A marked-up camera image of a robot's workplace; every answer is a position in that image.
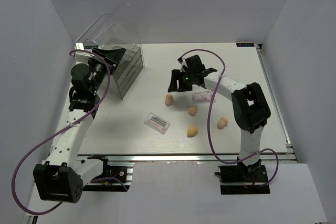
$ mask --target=white tabletop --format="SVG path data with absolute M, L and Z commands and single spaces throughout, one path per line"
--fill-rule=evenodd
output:
M 83 140 L 80 154 L 178 154 L 210 153 L 206 119 L 209 104 L 198 105 L 195 117 L 188 114 L 192 106 L 192 93 L 205 91 L 194 87 L 193 91 L 173 93 L 174 103 L 164 104 L 170 84 L 171 70 L 179 69 L 177 58 L 184 52 L 202 48 L 219 54 L 226 63 L 225 75 L 242 83 L 258 82 L 270 106 L 271 117 L 262 133 L 260 148 L 272 148 L 276 152 L 287 152 L 285 136 L 278 121 L 274 105 L 260 66 L 256 48 L 238 48 L 235 43 L 213 44 L 144 44 L 145 68 L 139 74 L 125 95 L 123 101 L 108 94 L 102 102 L 96 118 Z M 198 54 L 206 68 L 222 70 L 220 61 L 205 52 Z M 99 94 L 103 93 L 102 84 Z M 65 123 L 68 112 L 67 100 L 61 122 Z M 152 112 L 171 123 L 162 135 L 143 122 Z M 225 116 L 229 124 L 223 130 L 216 128 L 218 120 Z M 214 147 L 219 153 L 238 153 L 240 148 L 240 129 L 237 126 L 232 103 L 216 96 L 211 118 L 211 132 Z M 188 138 L 189 126 L 198 128 L 198 134 Z

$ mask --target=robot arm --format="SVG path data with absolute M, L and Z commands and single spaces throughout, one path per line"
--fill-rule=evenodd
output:
M 217 75 L 216 73 L 211 73 L 209 76 L 205 77 L 204 78 L 205 88 L 214 90 L 217 85 L 218 78 L 219 78 L 219 75 Z M 241 90 L 246 90 L 246 89 L 247 89 L 247 86 L 245 84 L 232 80 L 228 77 L 223 77 L 218 86 L 217 93 L 221 94 L 222 96 L 229 99 L 230 101 L 232 101 L 232 99 L 234 99 L 235 101 L 236 97 L 235 95 L 233 95 L 235 91 L 241 91 Z M 255 152 L 258 153 L 257 155 L 242 162 L 246 167 L 256 164 L 260 160 L 260 155 L 259 155 L 260 139 L 261 139 L 261 133 L 263 132 L 263 129 L 264 127 L 261 126 L 251 133 L 247 130 L 243 130 L 242 128 L 240 128 L 240 151 L 239 151 L 238 159 L 242 159 Z
M 180 70 L 172 70 L 172 79 L 168 92 L 191 91 L 192 85 L 214 90 L 219 79 L 217 70 L 205 69 L 198 55 L 186 59 L 178 59 Z M 235 120 L 240 127 L 241 143 L 237 160 L 252 153 L 257 155 L 238 163 L 245 176 L 261 166 L 260 139 L 270 109 L 259 84 L 243 84 L 228 77 L 222 77 L 217 93 L 223 95 L 233 103 Z
M 110 72 L 116 69 L 125 49 L 99 50 L 95 53 L 104 58 L 110 66 Z M 97 109 L 75 125 L 72 122 L 86 115 L 100 101 L 97 91 L 107 74 L 106 66 L 93 58 L 85 58 L 71 70 L 68 121 L 71 127 L 63 132 L 44 164 L 37 164 L 33 171 L 36 187 L 42 200 L 76 203 L 83 187 L 97 176 L 108 177 L 108 160 L 93 156 L 81 162 L 76 158 L 85 133 L 96 116 Z

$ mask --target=cable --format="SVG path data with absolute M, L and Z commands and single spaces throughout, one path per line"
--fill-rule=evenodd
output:
M 76 49 L 76 50 L 72 50 L 69 54 L 70 55 L 73 55 L 74 52 L 86 52 L 86 53 L 89 53 L 91 55 L 94 55 L 96 56 L 97 58 L 99 58 L 106 66 L 106 69 L 107 69 L 107 76 L 108 76 L 108 80 L 107 80 L 107 86 L 106 86 L 106 89 L 105 89 L 105 92 L 104 94 L 102 95 L 100 101 L 88 112 L 86 113 L 84 116 L 82 116 L 81 118 L 79 118 L 78 120 L 74 121 L 72 123 L 72 125 L 74 124 L 77 124 L 79 122 L 81 122 L 82 120 L 84 120 L 88 115 L 92 114 L 97 108 L 98 106 L 101 104 L 101 102 L 104 100 L 106 94 L 107 94 L 107 91 L 109 89 L 109 85 L 110 85 L 110 80 L 111 80 L 111 77 L 110 77 L 110 68 L 109 68 L 109 65 L 104 61 L 104 59 L 99 56 L 98 54 L 95 54 L 94 52 L 90 52 L 90 51 L 87 51 L 87 50 L 80 50 L 80 49 Z M 36 149 L 38 149 L 39 147 L 41 147 L 42 145 L 44 145 L 45 143 L 49 142 L 50 140 L 52 140 L 55 136 L 58 136 L 59 134 L 67 131 L 68 129 L 70 129 L 72 127 L 72 125 L 67 125 L 66 127 L 64 127 L 63 129 L 59 130 L 58 132 L 56 132 L 55 134 L 51 135 L 50 137 L 46 138 L 45 140 L 43 140 L 42 142 L 40 142 L 39 144 L 37 144 L 35 147 L 33 147 L 29 152 L 27 152 L 26 155 L 24 155 L 24 157 L 19 161 L 19 163 L 17 164 L 17 166 L 15 167 L 15 170 L 13 172 L 13 176 L 12 176 L 12 183 L 11 183 L 11 187 L 12 187 L 12 195 L 13 195 L 13 198 L 15 200 L 15 202 L 17 203 L 17 205 L 24 211 L 24 212 L 27 212 L 28 214 L 31 214 L 31 215 L 45 215 L 45 214 L 48 214 L 50 213 L 51 211 L 55 210 L 57 207 L 59 207 L 62 202 L 58 203 L 56 206 L 52 207 L 51 209 L 49 210 L 46 210 L 46 211 L 43 211 L 43 212 L 35 212 L 35 211 L 31 211 L 29 210 L 28 208 L 26 208 L 22 203 L 21 201 L 18 199 L 17 197 L 17 194 L 16 194 L 16 190 L 15 190 L 15 180 L 16 180 L 16 176 L 17 176 L 17 173 L 22 165 L 22 163 L 26 160 L 26 158 L 33 152 L 35 151 Z
M 250 186 L 245 185 L 244 187 L 245 187 L 245 188 L 252 188 L 252 187 L 256 184 L 256 182 L 257 182 L 257 177 L 255 178 L 255 180 L 254 180 L 254 182 L 252 183 L 252 185 L 250 185 Z
M 184 54 L 182 54 L 181 57 L 180 57 L 180 59 L 182 59 L 186 54 L 189 54 L 190 52 L 194 52 L 194 51 L 208 52 L 208 53 L 210 53 L 210 54 L 216 56 L 216 57 L 221 61 L 221 63 L 223 64 L 223 70 L 222 70 L 222 72 L 221 72 L 220 75 L 219 75 L 219 78 L 218 78 L 218 81 L 217 81 L 215 90 L 214 90 L 213 95 L 212 95 L 211 100 L 210 100 L 210 106 L 209 106 L 208 117 L 207 117 L 207 133 L 208 133 L 208 139 L 209 139 L 210 149 L 211 149 L 213 155 L 215 156 L 215 158 L 216 158 L 219 162 L 221 162 L 221 163 L 223 163 L 223 164 L 227 164 L 227 165 L 238 164 L 238 163 L 240 163 L 240 162 L 242 162 L 242 161 L 245 161 L 245 160 L 247 160 L 247 159 L 249 159 L 249 158 L 251 158 L 251 157 L 257 155 L 258 153 L 254 152 L 254 153 L 252 153 L 252 154 L 250 154 L 250 155 L 248 155 L 248 156 L 246 156 L 246 157 L 244 157 L 244 158 L 242 158 L 242 159 L 240 159 L 240 160 L 229 162 L 229 161 L 224 161 L 224 160 L 222 160 L 222 159 L 218 156 L 218 154 L 215 152 L 214 146 L 213 146 L 213 144 L 212 144 L 212 139 L 211 139 L 211 132 L 210 132 L 210 118 L 211 118 L 211 111 L 212 111 L 212 106 L 213 106 L 213 104 L 214 104 L 215 95 L 216 95 L 217 90 L 218 90 L 218 88 L 219 88 L 219 84 L 220 84 L 220 81 L 222 80 L 222 77 L 223 77 L 223 74 L 224 74 L 224 72 L 225 72 L 226 66 L 225 66 L 225 63 L 224 63 L 223 59 L 222 59 L 218 54 L 216 54 L 216 53 L 214 53 L 214 52 L 212 52 L 212 51 L 210 51 L 210 50 L 206 50 L 206 49 L 192 49 L 192 50 L 189 50 L 189 51 L 185 52 Z M 275 170 L 275 172 L 274 172 L 272 178 L 271 178 L 269 181 L 267 181 L 266 183 L 264 183 L 264 184 L 262 184 L 262 185 L 260 185 L 260 186 L 266 186 L 266 185 L 268 185 L 268 184 L 275 178 L 275 176 L 277 175 L 277 173 L 278 173 L 278 168 L 279 168 L 279 157 L 278 157 L 277 153 L 276 153 L 274 150 L 270 149 L 270 148 L 263 149 L 263 150 L 261 150 L 259 153 L 263 153 L 263 152 L 265 152 L 265 151 L 271 151 L 271 152 L 274 153 L 274 155 L 275 155 L 275 157 L 276 157 L 276 160 L 277 160 L 277 166 L 276 166 L 276 170 Z
M 127 187 L 125 187 L 125 185 L 123 184 L 123 182 L 121 182 L 120 180 L 118 180 L 115 177 L 96 178 L 96 179 L 91 180 L 91 182 L 99 182 L 99 181 L 108 180 L 108 179 L 111 179 L 111 180 L 114 180 L 114 181 L 118 182 L 125 189 L 125 191 L 128 191 Z
M 75 88 L 72 86 L 69 90 L 69 100 L 70 102 L 72 101 L 72 97 L 74 96 L 74 91 L 75 91 Z

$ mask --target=sticker on slide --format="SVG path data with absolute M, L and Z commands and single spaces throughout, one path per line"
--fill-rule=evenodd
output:
M 149 113 L 144 124 L 148 125 L 149 127 L 155 129 L 156 131 L 160 132 L 161 134 L 166 133 L 170 126 L 170 122 L 166 121 L 165 119 L 153 114 L 152 112 Z
M 192 94 L 193 104 L 210 103 L 212 94 L 213 91 L 193 93 Z

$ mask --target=clear plastic cover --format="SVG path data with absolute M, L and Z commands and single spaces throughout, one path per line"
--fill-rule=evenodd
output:
M 111 14 L 102 14 L 77 40 L 84 47 L 102 49 L 135 47 L 148 29 L 141 15 L 128 3 L 120 4 Z

